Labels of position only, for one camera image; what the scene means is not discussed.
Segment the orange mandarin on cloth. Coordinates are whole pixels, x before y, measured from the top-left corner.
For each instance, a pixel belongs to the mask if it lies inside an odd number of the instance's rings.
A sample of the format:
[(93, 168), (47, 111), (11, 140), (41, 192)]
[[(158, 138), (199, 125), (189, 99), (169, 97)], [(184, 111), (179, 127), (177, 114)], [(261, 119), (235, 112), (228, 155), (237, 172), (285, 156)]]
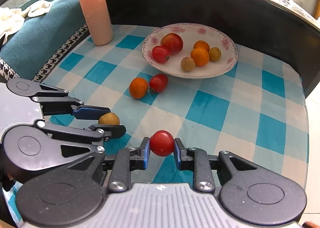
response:
[(130, 83), (129, 93), (133, 98), (141, 99), (146, 95), (148, 87), (148, 82), (145, 79), (137, 77)]

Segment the green-yellow small fruit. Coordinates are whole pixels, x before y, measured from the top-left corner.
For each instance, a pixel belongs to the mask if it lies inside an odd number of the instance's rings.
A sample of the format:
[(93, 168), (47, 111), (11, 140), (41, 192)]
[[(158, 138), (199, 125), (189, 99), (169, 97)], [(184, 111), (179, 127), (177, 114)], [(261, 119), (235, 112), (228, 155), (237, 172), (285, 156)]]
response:
[(208, 51), (209, 59), (212, 62), (217, 62), (221, 58), (221, 50), (218, 47), (212, 47)]

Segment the white floral plate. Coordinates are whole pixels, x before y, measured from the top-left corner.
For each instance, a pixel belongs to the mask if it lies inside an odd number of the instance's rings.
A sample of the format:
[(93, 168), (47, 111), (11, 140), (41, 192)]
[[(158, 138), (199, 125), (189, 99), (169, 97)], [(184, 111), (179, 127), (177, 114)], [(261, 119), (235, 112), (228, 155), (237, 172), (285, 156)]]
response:
[[(180, 35), (183, 48), (175, 55), (171, 55), (168, 62), (159, 63), (152, 56), (152, 49), (160, 45), (161, 39), (169, 34)], [(211, 48), (217, 47), (221, 51), (221, 58), (216, 62), (208, 62), (202, 67), (196, 66), (190, 72), (183, 71), (181, 60), (190, 55), (196, 41), (205, 41)], [(220, 76), (232, 70), (238, 62), (239, 54), (235, 43), (223, 32), (210, 26), (196, 23), (176, 23), (163, 26), (144, 39), (142, 55), (152, 67), (171, 76), (189, 79), (203, 79)]]

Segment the brown longan fruit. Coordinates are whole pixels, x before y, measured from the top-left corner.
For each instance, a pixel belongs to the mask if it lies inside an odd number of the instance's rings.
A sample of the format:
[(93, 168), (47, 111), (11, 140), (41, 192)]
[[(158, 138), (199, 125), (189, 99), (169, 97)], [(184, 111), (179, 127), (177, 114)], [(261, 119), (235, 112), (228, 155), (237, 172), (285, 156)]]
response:
[(110, 112), (99, 117), (98, 123), (100, 125), (120, 125), (120, 119), (116, 114)]

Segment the peach ribbed cup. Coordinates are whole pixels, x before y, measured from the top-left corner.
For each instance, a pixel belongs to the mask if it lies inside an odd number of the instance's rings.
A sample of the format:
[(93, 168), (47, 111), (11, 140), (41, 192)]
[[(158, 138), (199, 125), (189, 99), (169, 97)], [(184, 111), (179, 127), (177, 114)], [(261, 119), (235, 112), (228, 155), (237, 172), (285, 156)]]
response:
[(79, 0), (89, 33), (95, 45), (110, 43), (113, 31), (106, 0)]

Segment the red cherry tomato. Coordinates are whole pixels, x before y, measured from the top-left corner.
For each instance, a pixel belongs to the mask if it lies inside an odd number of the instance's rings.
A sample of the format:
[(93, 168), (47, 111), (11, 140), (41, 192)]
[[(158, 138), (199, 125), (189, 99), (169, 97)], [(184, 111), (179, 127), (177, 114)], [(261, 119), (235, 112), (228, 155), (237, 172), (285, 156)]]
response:
[(153, 59), (158, 63), (166, 63), (170, 59), (170, 51), (163, 46), (156, 46), (151, 51)]
[(149, 90), (154, 93), (161, 93), (167, 86), (169, 79), (165, 74), (157, 74), (149, 81)]
[(174, 138), (166, 130), (159, 130), (150, 138), (150, 149), (157, 156), (169, 156), (174, 151)]

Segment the large red tomato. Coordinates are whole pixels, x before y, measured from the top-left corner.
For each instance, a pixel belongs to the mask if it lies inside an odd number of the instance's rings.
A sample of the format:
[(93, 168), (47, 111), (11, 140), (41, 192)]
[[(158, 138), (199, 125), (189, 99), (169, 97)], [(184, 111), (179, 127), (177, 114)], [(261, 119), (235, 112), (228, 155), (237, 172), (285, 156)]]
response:
[(171, 55), (176, 55), (183, 49), (183, 40), (178, 34), (169, 33), (161, 39), (161, 46), (167, 48)]

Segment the blue checkered cloth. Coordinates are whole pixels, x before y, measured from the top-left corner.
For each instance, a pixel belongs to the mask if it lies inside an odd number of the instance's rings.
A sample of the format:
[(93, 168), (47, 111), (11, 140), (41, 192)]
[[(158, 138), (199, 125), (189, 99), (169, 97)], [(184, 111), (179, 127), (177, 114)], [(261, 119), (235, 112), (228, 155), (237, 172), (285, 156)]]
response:
[[(12, 177), (5, 202), (20, 227), (297, 227), (306, 207), (308, 115), (300, 76), (286, 63), (236, 45), (238, 62), (217, 77), (171, 76), (149, 65), (144, 39), (157, 29), (118, 26), (110, 43), (88, 38), (39, 82), (66, 89), (85, 105), (107, 107), (126, 133), (99, 151), (21, 183)], [(130, 83), (157, 74), (169, 82), (141, 99)], [(99, 124), (49, 115), (75, 128)], [(174, 152), (150, 150), (146, 170), (131, 172), (131, 189), (108, 192), (107, 156), (139, 147), (159, 130), (186, 148), (215, 156), (215, 192), (193, 190), (193, 172), (179, 171)]]

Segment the small orange mandarin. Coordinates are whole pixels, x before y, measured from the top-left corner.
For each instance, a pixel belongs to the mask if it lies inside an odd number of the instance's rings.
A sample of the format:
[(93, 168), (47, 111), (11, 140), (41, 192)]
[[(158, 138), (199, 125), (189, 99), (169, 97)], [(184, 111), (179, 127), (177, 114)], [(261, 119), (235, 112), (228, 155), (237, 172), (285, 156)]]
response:
[(199, 41), (195, 42), (193, 48), (194, 49), (202, 48), (202, 49), (206, 50), (207, 52), (210, 50), (209, 44), (207, 42), (205, 42), (205, 41), (202, 41), (202, 40), (199, 40)]

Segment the yellow-brown longan fruit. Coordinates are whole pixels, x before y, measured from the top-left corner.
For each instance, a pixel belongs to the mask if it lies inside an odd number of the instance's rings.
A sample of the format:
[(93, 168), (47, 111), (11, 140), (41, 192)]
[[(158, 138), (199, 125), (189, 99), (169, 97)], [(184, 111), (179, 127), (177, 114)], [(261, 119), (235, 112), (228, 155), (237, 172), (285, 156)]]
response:
[(185, 72), (190, 72), (195, 68), (195, 61), (191, 57), (184, 57), (181, 60), (180, 67)]

